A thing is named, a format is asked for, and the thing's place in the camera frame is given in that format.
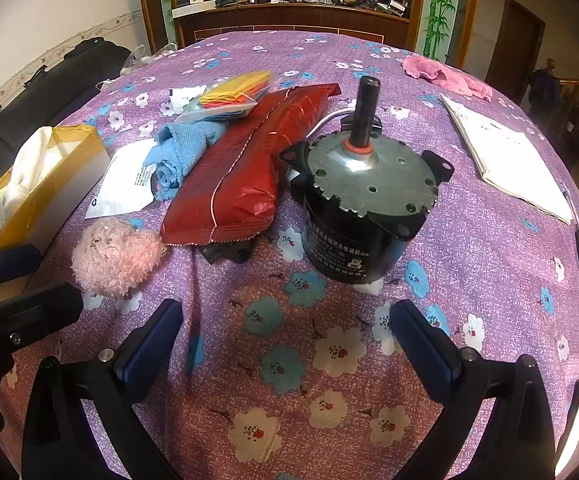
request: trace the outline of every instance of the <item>metal screw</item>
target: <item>metal screw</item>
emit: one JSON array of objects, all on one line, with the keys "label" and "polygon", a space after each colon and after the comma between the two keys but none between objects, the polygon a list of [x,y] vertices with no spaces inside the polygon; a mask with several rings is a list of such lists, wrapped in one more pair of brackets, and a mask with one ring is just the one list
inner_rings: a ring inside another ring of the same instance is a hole
[{"label": "metal screw", "polygon": [[478,358],[478,352],[469,346],[461,348],[460,355],[465,361],[469,363],[472,361],[476,361],[476,359]]},{"label": "metal screw", "polygon": [[527,368],[533,368],[534,366],[536,366],[536,360],[531,355],[527,355],[527,354],[522,355],[521,361],[523,361],[523,364]]},{"label": "metal screw", "polygon": [[102,361],[106,363],[111,361],[114,357],[114,351],[111,348],[103,348],[100,352],[98,352],[98,361]]}]

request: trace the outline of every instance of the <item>pink towel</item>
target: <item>pink towel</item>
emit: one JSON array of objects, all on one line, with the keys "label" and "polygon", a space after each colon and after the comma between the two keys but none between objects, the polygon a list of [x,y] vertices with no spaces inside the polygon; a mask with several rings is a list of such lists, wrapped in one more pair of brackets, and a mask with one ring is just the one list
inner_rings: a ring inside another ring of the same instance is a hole
[{"label": "pink towel", "polygon": [[403,69],[414,79],[422,77],[445,90],[492,101],[492,88],[467,74],[454,72],[438,61],[423,56],[412,56],[403,60]]}]

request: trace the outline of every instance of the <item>blue gripper pad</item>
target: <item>blue gripper pad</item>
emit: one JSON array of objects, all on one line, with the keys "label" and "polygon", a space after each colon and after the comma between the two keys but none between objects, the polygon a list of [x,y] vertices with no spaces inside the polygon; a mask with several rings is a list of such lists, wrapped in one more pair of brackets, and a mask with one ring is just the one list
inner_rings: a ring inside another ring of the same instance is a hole
[{"label": "blue gripper pad", "polygon": [[461,372],[458,349],[440,329],[432,327],[410,300],[394,303],[389,328],[398,339],[429,398],[448,404]]},{"label": "blue gripper pad", "polygon": [[182,326],[182,305],[164,300],[141,328],[133,329],[118,349],[114,372],[124,385],[125,400],[141,402],[169,361]]}]

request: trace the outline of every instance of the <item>plush toy face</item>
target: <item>plush toy face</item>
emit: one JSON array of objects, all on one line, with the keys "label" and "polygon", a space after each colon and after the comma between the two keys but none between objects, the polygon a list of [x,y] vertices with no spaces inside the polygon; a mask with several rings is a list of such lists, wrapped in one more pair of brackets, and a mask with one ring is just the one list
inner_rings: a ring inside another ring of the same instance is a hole
[{"label": "plush toy face", "polygon": [[152,272],[165,252],[160,237],[114,217],[85,229],[72,254],[76,280],[90,294],[119,298]]}]

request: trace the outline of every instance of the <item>blue towel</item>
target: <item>blue towel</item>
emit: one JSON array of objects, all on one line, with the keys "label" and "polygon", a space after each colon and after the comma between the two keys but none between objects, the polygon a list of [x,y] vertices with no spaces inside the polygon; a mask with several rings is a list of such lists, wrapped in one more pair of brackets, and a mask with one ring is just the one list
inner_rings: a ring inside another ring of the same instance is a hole
[{"label": "blue towel", "polygon": [[159,189],[156,200],[171,200],[201,156],[227,129],[226,122],[199,121],[170,123],[156,134],[157,144],[149,151],[143,166],[156,165]]}]

